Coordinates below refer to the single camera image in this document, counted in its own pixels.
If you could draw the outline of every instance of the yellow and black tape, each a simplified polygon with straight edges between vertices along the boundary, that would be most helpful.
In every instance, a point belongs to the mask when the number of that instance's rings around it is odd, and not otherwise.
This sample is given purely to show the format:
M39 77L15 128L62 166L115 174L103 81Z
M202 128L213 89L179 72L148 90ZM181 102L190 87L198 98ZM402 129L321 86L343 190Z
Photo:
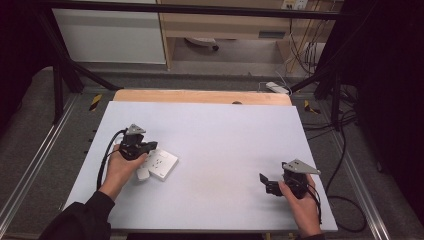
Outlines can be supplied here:
M90 109L88 109L88 110L91 111L91 112L92 111L95 111L96 110L96 107L99 104L101 98L102 98L102 94L97 94L94 97L93 102L91 102Z
M309 101L308 100L305 100L305 111L307 111L307 112L313 112L315 114L321 114L321 111L319 109L314 109L314 108L311 108L309 106Z

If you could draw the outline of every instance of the black metal frame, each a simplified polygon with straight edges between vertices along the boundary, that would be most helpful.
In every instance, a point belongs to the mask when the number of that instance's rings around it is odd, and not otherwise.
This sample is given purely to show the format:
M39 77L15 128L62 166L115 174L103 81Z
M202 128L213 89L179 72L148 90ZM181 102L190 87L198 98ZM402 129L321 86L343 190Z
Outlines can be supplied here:
M229 16L252 16L269 18L298 18L298 19L322 19L322 20L352 20L360 15L360 10L352 13L336 12L314 12L314 11L294 11L294 10L274 10L256 9L240 7L218 7L218 6L192 6L192 5L169 5L169 4L145 4L145 3L116 3L116 2L90 2L90 1L70 1L70 0L39 0L32 2L30 6L32 12L36 14L38 22L42 26L44 33L48 36L50 44L54 48L57 61L55 70L55 91L62 91L62 77L68 84L71 92L81 92L84 88L79 76L75 71L89 77L93 81L106 87L109 90L119 90L121 87L114 86L94 73L74 62L62 46L55 32L49 25L44 15L45 8L55 9L78 9L78 10L98 10L98 11L120 11L120 12L153 12L153 13L181 13L181 14L209 14L209 15L229 15ZM314 76L291 87L292 91L300 90L314 81L328 75L328 68L324 71L317 71ZM55 122L63 113L62 93L55 94L56 116Z

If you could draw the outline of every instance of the white power strip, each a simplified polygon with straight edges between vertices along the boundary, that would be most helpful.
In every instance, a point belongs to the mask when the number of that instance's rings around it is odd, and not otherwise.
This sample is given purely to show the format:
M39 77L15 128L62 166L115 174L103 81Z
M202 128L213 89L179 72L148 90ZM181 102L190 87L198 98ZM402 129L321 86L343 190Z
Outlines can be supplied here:
M276 93L284 93L287 94L289 93L289 91L285 88L283 88L282 86L276 84L275 82L269 82L266 84L266 87Z
M159 180L165 181L177 163L176 156L159 148L151 150L143 165L137 169L138 180L146 180L151 173Z

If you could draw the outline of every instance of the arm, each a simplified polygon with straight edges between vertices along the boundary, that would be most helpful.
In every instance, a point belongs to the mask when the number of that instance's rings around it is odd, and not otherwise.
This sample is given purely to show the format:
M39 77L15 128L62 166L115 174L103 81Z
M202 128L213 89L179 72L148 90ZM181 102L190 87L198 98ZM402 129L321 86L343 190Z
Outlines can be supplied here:
M306 177L309 185L315 188L315 182L312 177L309 174ZM300 238L305 240L325 239L319 224L317 205L312 196L307 193L304 198L297 199L284 182L280 181L278 184L293 212L294 220L299 227Z
M127 161L117 152L118 148L119 145L113 148L106 179L99 191L87 203L73 203L67 207L43 231L40 240L110 238L111 228L107 218L115 206L114 201L131 174L147 158L147 154L143 154L136 160Z

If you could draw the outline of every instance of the person's left hand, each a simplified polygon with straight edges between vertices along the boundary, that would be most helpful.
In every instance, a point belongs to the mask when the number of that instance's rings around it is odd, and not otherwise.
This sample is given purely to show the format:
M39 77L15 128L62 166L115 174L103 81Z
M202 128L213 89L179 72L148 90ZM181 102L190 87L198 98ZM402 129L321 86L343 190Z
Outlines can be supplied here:
M113 201L118 197L122 187L130 179L131 174L144 163L147 154L144 153L135 160L126 160L118 151L119 144L113 147L106 172L106 179L99 191L108 195Z

